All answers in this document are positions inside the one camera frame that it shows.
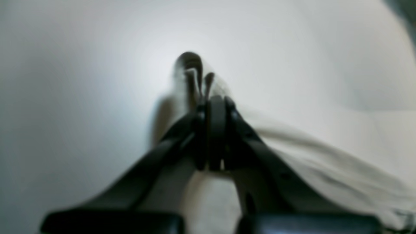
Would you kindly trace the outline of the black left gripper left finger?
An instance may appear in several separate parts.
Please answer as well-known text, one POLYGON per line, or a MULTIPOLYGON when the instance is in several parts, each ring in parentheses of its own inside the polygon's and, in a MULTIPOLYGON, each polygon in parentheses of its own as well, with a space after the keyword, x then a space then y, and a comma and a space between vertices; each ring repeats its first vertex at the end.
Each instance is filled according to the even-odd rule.
POLYGON ((183 234, 179 213, 195 171, 226 163, 226 99, 202 99, 116 182, 80 206, 48 214, 42 234, 183 234))

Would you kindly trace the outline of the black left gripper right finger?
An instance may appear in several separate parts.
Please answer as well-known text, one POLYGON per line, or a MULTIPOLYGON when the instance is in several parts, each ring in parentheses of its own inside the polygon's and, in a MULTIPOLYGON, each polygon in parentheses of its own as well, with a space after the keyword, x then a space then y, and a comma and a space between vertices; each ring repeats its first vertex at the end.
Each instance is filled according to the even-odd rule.
POLYGON ((242 218, 237 234, 380 234, 372 215, 348 211, 313 189, 259 138, 225 97, 224 166, 234 179, 242 218))

